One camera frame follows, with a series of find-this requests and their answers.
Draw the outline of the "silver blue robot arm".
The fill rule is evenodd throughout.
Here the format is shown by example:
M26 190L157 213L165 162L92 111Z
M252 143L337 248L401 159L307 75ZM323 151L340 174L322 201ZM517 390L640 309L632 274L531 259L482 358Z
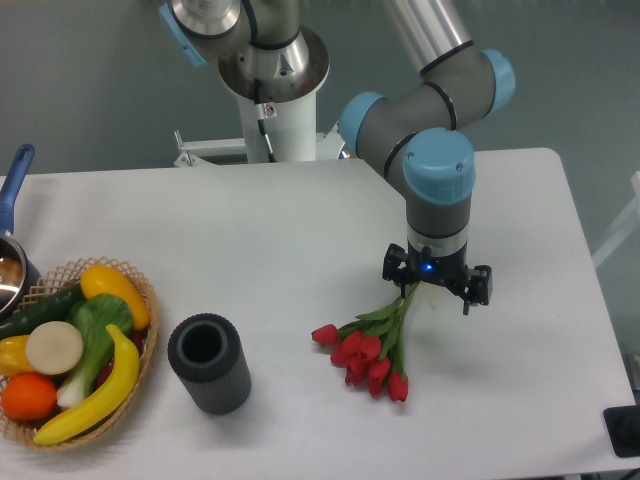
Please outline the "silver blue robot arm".
M406 203L407 243L391 245L382 276L437 285L466 307L487 305L492 271L466 263L474 150L462 128L515 91L510 62L480 50L449 1L389 1L386 10L419 74L391 100L375 92L344 108L338 133ZM241 112L251 163L316 156L315 101L329 71L321 38L296 1L166 1L159 14L192 65L215 62Z

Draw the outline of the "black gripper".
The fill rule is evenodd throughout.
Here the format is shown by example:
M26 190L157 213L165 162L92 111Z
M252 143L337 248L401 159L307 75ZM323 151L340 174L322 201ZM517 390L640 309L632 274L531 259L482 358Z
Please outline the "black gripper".
M406 287L418 281L441 286L463 301L462 313L468 315L472 307L488 306L492 291L492 267L466 265L467 244L451 255L433 257L411 244L408 254L403 247L391 243L384 255L382 278L400 289L406 297Z

